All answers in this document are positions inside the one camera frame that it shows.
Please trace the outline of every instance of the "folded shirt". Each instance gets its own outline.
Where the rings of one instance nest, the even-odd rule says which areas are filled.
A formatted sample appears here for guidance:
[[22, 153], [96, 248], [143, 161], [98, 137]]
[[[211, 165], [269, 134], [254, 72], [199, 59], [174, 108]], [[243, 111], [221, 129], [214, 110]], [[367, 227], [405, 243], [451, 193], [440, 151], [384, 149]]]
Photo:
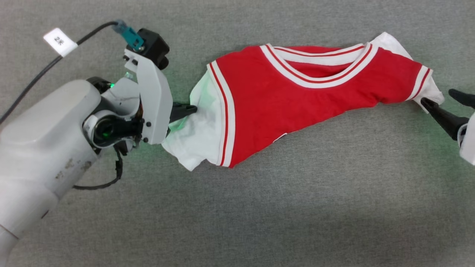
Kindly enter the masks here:
[[349, 48], [251, 46], [207, 66], [162, 144], [192, 171], [204, 159], [234, 167], [282, 136], [377, 103], [439, 104], [432, 70], [390, 34]]

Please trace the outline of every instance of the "cable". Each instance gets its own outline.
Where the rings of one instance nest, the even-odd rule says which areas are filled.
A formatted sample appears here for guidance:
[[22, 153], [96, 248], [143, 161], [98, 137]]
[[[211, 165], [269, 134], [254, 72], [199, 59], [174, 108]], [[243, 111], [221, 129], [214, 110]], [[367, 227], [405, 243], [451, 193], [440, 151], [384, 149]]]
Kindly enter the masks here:
[[104, 188], [107, 188], [113, 184], [115, 184], [117, 181], [120, 180], [120, 178], [122, 177], [122, 167], [123, 167], [123, 163], [122, 163], [122, 157], [120, 156], [120, 152], [119, 152], [119, 149], [114, 146], [114, 149], [115, 149], [115, 152], [117, 153], [117, 158], [118, 160], [115, 161], [115, 172], [116, 172], [116, 177], [114, 180], [108, 182], [108, 183], [105, 183], [105, 184], [101, 184], [101, 185], [96, 185], [96, 186], [80, 186], [80, 185], [75, 185], [73, 186], [74, 189], [77, 189], [77, 190], [97, 190], [97, 189], [104, 189]]
[[[91, 38], [94, 34], [98, 33], [100, 30], [111, 26], [111, 25], [117, 25], [118, 23], [116, 21], [109, 21], [107, 23], [104, 23], [103, 25], [97, 27], [93, 31], [91, 31], [89, 34], [86, 36], [82, 37], [78, 42], [77, 45], [79, 46], [80, 44], [84, 43], [87, 41], [89, 38]], [[31, 90], [31, 88], [41, 79], [41, 77], [44, 76], [46, 72], [48, 72], [56, 63], [58, 63], [60, 60], [62, 60], [62, 56], [58, 56], [55, 58], [51, 63], [48, 64], [36, 77], [28, 84], [28, 86], [21, 92], [21, 94], [18, 96], [18, 98], [13, 102], [13, 104], [8, 108], [8, 110], [5, 112], [5, 114], [2, 115], [0, 118], [0, 124], [5, 122], [5, 120], [10, 116], [10, 114], [13, 112], [13, 110], [18, 106], [20, 101], [26, 96], [26, 94]]]

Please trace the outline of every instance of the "robotic arm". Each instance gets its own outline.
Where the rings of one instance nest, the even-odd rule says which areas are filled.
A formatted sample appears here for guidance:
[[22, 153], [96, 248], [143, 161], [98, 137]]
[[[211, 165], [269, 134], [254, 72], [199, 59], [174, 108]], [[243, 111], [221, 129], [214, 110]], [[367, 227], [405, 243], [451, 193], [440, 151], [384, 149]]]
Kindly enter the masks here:
[[[455, 89], [450, 89], [448, 93], [460, 104], [475, 108], [475, 95], [466, 94]], [[460, 147], [460, 156], [475, 165], [475, 114], [470, 118], [458, 117], [440, 108], [437, 103], [430, 99], [423, 98], [421, 103], [447, 134], [454, 141], [457, 141]]]
[[[161, 72], [168, 65], [168, 45], [150, 30], [136, 34], [139, 46], [128, 45], [123, 58], [137, 82], [127, 77], [114, 84], [98, 77], [69, 82], [1, 132], [0, 267], [25, 231], [57, 205], [103, 149], [114, 147], [120, 157], [140, 140], [160, 144], [170, 122], [197, 111], [173, 102]], [[117, 171], [116, 180], [122, 170]]]

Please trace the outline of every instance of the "t-shirt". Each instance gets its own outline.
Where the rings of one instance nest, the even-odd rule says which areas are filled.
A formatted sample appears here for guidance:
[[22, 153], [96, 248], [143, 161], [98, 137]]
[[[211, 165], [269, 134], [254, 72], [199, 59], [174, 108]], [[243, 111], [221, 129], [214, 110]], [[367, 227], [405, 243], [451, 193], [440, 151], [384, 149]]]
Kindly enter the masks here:
[[234, 167], [280, 137], [345, 111], [422, 97], [444, 98], [432, 70], [383, 33], [349, 48], [251, 46], [207, 66], [163, 147], [188, 170]]

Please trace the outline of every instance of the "teal connector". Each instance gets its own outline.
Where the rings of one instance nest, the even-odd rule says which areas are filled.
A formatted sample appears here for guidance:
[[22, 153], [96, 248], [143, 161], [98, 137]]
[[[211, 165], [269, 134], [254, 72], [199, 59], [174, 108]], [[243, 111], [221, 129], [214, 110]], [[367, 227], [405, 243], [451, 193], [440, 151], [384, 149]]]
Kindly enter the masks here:
[[112, 26], [112, 29], [125, 39], [127, 44], [132, 47], [135, 51], [140, 51], [143, 46], [143, 39], [135, 32], [131, 27], [121, 20], [116, 20], [117, 25]]

